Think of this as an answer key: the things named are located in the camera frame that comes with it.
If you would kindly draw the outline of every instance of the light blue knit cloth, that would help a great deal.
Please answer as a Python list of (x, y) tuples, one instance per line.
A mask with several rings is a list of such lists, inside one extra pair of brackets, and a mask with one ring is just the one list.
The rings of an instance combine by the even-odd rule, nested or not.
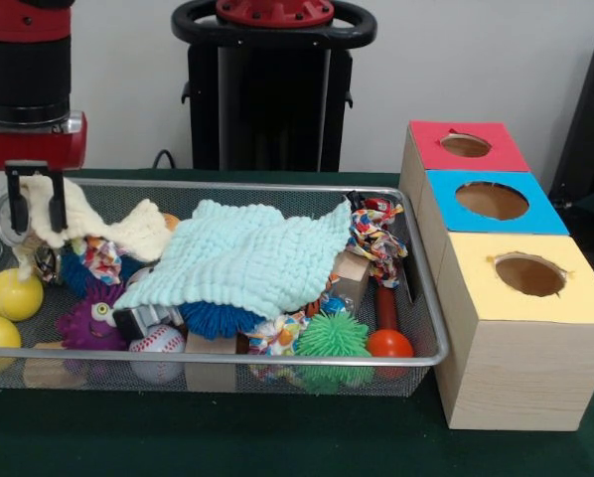
[(207, 301), (266, 319), (315, 301), (350, 237), (350, 202), (313, 220), (204, 200), (176, 227), (154, 271), (114, 308)]

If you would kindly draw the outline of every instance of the cream knit cloth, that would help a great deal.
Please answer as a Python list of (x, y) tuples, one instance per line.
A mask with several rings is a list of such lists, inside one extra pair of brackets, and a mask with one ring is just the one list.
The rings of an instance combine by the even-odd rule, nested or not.
[[(21, 194), (28, 200), (31, 232), (51, 248), (61, 248), (67, 241), (86, 236), (111, 240), (134, 258), (150, 262), (162, 255), (172, 233), (153, 202), (143, 200), (117, 224), (107, 225), (91, 207), (82, 189), (64, 179), (68, 228), (56, 233), (50, 223), (48, 203), (54, 194), (52, 180), (45, 176), (21, 178)], [(32, 274), (33, 253), (28, 247), (13, 249), (19, 260), (19, 279)]]

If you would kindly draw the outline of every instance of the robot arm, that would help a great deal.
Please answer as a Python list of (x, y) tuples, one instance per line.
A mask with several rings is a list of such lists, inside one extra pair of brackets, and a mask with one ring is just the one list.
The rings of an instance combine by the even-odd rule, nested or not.
[(12, 227), (28, 226), (19, 177), (49, 176), (53, 229), (67, 226), (63, 171), (82, 166), (87, 122), (70, 110), (74, 0), (0, 0), (0, 170), (8, 178)]

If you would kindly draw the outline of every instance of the circular hole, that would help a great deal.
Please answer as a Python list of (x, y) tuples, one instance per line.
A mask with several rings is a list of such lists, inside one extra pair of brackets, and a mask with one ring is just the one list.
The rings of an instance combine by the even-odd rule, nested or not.
[(492, 150), (492, 145), (485, 139), (457, 132), (443, 137), (440, 144), (452, 154), (461, 157), (483, 157)]
[(509, 253), (496, 259), (496, 273), (526, 295), (548, 296), (564, 288), (566, 272), (540, 256)]
[(493, 182), (471, 182), (456, 191), (456, 200), (481, 216), (508, 221), (528, 211), (528, 200), (516, 189)]

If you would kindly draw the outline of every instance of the shape sorter box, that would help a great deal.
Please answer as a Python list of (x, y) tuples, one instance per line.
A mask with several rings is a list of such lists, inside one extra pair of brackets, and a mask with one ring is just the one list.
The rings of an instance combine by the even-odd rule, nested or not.
[(529, 168), (501, 123), (411, 121), (398, 188), (416, 213), (426, 170), (528, 172)]
[(434, 281), (448, 232), (568, 235), (527, 172), (427, 171), (416, 215)]
[(437, 291), (451, 428), (578, 428), (594, 393), (594, 272), (572, 238), (450, 233)]

